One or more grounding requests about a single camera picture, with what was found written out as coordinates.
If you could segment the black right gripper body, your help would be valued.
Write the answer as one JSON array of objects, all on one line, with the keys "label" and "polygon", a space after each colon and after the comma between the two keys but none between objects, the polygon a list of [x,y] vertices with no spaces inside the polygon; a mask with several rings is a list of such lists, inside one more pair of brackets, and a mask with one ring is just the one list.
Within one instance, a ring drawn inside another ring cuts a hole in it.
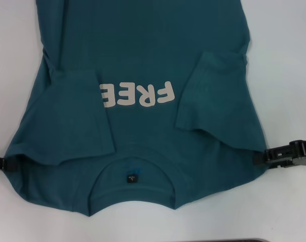
[{"label": "black right gripper body", "polygon": [[296,140],[291,142],[292,145],[292,162],[294,165],[306,166],[306,141]]}]

